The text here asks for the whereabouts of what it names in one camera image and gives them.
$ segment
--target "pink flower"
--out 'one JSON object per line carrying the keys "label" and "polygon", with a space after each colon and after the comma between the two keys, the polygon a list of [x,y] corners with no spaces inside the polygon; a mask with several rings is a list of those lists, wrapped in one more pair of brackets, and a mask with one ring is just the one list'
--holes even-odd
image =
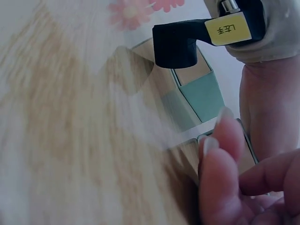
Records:
{"label": "pink flower", "polygon": [[113,13],[110,24],[117,25],[118,30],[136,30],[142,23],[149,22],[149,15],[154,12],[149,0],[118,0],[116,4],[109,4],[108,9]]}
{"label": "pink flower", "polygon": [[176,8],[177,6],[183,6],[184,0],[150,0],[150,4],[153,4],[153,9],[155,11],[159,11],[162,8],[164,9],[165,13],[171,11],[171,6]]}

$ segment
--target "small box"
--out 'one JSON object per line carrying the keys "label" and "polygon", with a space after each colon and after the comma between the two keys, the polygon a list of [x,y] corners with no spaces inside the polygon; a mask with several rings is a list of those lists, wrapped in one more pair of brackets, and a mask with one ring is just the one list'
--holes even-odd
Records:
{"label": "small box", "polygon": [[198,63],[185,69],[173,69],[179,90],[202,123],[215,118],[224,100],[213,69],[197,48]]}
{"label": "small box", "polygon": [[[195,66],[173,70],[155,65],[148,78],[179,132],[216,117],[224,106],[214,72],[197,50],[198,63]],[[132,51],[154,61],[153,39],[140,43]]]}

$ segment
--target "wood grain surface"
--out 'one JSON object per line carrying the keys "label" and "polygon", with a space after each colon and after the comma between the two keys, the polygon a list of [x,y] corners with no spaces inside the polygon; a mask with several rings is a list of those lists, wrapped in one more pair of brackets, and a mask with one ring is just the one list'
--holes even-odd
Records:
{"label": "wood grain surface", "polygon": [[198,224],[197,144],[170,148],[170,77],[88,2],[37,2],[1,41],[0,224]]}

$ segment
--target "human skin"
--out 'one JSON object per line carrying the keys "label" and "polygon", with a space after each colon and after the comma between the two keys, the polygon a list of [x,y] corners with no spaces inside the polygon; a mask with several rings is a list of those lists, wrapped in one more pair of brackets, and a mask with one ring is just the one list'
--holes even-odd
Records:
{"label": "human skin", "polygon": [[296,149],[300,56],[246,64],[240,84],[240,116],[258,160]]}
{"label": "human skin", "polygon": [[[265,159],[239,176],[243,151],[242,128],[228,116],[219,120],[211,137],[200,140],[199,206],[203,224],[299,224],[300,150]],[[264,195],[271,191],[283,191],[285,195]]]}

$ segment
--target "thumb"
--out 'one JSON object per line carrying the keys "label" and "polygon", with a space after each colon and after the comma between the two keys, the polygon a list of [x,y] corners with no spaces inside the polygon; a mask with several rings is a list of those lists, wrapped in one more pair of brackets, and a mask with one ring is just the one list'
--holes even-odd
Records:
{"label": "thumb", "polygon": [[242,217],[238,177],[233,157],[219,148],[217,139],[207,137],[199,185],[200,213],[204,224],[235,224]]}

